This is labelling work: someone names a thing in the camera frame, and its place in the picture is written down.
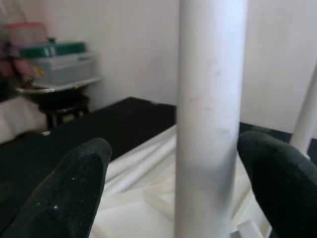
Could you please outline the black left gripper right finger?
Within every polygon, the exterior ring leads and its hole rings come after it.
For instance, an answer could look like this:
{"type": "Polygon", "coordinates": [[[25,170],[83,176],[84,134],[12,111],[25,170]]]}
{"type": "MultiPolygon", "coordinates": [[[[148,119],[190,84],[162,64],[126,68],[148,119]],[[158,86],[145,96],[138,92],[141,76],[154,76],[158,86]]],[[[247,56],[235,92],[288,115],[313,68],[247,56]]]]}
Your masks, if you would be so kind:
{"type": "Polygon", "coordinates": [[[237,150],[256,201],[279,238],[317,236],[317,167],[292,145],[257,131],[237,150]]]}

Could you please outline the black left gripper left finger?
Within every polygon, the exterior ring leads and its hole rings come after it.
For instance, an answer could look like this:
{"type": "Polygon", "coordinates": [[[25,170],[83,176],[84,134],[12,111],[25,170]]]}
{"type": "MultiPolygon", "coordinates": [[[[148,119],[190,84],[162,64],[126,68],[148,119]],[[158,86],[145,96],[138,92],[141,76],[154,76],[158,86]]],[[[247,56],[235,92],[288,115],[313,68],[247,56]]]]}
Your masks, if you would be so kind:
{"type": "Polygon", "coordinates": [[[111,159],[110,144],[91,139],[69,151],[34,189],[2,238],[87,238],[111,159]]]}

